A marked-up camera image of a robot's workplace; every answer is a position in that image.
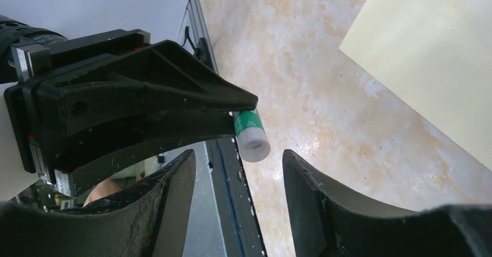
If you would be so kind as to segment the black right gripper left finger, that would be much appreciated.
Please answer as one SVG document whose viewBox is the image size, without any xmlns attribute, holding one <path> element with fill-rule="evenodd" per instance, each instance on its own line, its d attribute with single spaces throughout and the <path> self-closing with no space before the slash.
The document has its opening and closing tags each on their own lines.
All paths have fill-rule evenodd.
<svg viewBox="0 0 492 257">
<path fill-rule="evenodd" d="M 167 166 L 82 208 L 1 204 L 2 256 L 182 256 L 196 178 L 186 150 Z"/>
</svg>

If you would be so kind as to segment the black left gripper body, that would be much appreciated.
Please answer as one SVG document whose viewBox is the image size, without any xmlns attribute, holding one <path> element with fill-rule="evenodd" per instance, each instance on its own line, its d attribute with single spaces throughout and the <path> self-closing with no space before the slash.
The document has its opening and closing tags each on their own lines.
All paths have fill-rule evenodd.
<svg viewBox="0 0 492 257">
<path fill-rule="evenodd" d="M 9 84 L 4 99 L 23 169 L 50 183 L 41 147 L 45 131 L 54 131 L 46 129 L 39 116 L 36 90 L 42 81 L 67 66 L 84 66 L 104 55 L 121 56 L 150 45 L 150 34 L 143 30 L 113 30 L 67 39 L 43 28 L 4 29 L 3 80 Z"/>
</svg>

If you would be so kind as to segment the cream yellow envelope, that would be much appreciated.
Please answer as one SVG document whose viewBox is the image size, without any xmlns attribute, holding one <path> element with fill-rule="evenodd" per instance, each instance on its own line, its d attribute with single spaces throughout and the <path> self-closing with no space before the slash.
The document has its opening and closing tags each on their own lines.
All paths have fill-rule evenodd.
<svg viewBox="0 0 492 257">
<path fill-rule="evenodd" d="M 367 0 L 339 48 L 491 167 L 491 0 Z"/>
</svg>

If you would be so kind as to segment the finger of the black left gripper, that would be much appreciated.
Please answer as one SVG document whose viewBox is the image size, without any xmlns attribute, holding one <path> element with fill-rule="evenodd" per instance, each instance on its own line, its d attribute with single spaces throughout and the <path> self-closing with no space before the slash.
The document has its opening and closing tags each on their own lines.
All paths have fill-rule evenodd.
<svg viewBox="0 0 492 257">
<path fill-rule="evenodd" d="M 237 87 L 173 41 L 77 67 L 36 90 L 42 125 L 70 136 L 107 122 L 160 111 L 252 110 L 258 97 Z"/>
<path fill-rule="evenodd" d="M 235 134 L 228 113 L 169 111 L 108 122 L 69 137 L 45 131 L 41 152 L 47 181 L 76 197 L 159 153 Z"/>
</svg>

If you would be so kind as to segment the operator hand in background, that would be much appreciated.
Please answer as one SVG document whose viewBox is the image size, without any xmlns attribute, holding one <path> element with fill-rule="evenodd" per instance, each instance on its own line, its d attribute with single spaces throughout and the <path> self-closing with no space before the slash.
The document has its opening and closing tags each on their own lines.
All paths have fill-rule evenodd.
<svg viewBox="0 0 492 257">
<path fill-rule="evenodd" d="M 99 200 L 101 198 L 107 197 L 111 194 L 121 191 L 121 188 L 112 178 L 107 178 L 104 181 L 97 184 L 89 193 L 83 206 L 87 206 L 93 201 Z"/>
</svg>

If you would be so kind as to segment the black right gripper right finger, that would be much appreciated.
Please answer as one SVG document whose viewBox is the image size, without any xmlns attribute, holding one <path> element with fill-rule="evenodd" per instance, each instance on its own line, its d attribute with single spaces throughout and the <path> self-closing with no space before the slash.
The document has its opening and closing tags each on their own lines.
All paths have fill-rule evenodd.
<svg viewBox="0 0 492 257">
<path fill-rule="evenodd" d="M 380 202 L 283 152 L 297 256 L 490 256 L 491 206 L 411 211 Z"/>
</svg>

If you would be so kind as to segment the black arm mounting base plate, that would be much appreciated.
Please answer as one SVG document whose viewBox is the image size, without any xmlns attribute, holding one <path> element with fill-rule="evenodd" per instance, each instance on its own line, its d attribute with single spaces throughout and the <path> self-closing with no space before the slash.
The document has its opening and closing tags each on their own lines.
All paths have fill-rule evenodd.
<svg viewBox="0 0 492 257">
<path fill-rule="evenodd" d="M 226 255 L 267 256 L 237 143 L 226 137 L 205 144 Z"/>
</svg>

